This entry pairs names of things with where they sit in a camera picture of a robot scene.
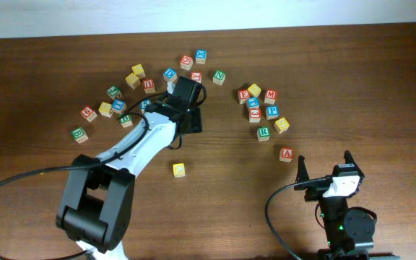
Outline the green R block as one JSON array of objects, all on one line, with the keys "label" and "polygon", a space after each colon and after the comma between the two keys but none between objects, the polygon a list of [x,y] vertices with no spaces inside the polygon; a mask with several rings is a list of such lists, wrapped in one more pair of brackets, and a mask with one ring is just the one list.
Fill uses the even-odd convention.
[{"label": "green R block", "polygon": [[269,127],[259,127],[257,130],[257,139],[259,142],[268,141],[270,139],[271,132]]}]

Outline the yellow C block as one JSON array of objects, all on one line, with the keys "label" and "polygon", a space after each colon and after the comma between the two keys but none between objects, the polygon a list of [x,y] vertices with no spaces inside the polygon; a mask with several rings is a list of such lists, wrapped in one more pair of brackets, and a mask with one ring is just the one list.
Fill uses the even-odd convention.
[{"label": "yellow C block", "polygon": [[183,163],[173,164],[173,175],[175,178],[184,177],[186,175],[185,165]]}]

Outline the blue P block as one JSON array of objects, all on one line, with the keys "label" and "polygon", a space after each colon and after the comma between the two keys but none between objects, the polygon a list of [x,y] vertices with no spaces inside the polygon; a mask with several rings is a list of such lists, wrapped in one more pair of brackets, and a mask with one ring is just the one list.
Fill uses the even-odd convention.
[{"label": "blue P block", "polygon": [[279,116],[279,108],[276,105],[266,107],[266,119],[272,120]]}]

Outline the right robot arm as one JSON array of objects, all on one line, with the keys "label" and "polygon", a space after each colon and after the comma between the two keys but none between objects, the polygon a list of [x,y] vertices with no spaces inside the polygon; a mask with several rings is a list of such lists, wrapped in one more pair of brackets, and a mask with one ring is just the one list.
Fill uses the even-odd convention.
[{"label": "right robot arm", "polygon": [[310,179],[304,156],[298,157],[295,190],[304,190],[306,202],[318,202],[328,243],[318,250],[319,259],[369,259],[374,247],[377,215],[366,208],[349,207],[347,200],[357,192],[365,178],[351,153],[344,152],[344,163],[335,165],[332,174]]}]

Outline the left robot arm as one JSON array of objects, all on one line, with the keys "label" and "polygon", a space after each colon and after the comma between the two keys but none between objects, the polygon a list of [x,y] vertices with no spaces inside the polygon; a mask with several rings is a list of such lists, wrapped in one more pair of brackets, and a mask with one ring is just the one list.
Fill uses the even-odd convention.
[{"label": "left robot arm", "polygon": [[150,160],[175,139],[202,131],[202,84],[179,77],[140,114],[140,122],[109,150],[72,163],[56,225],[89,259],[125,259],[122,238],[129,226],[135,180]]}]

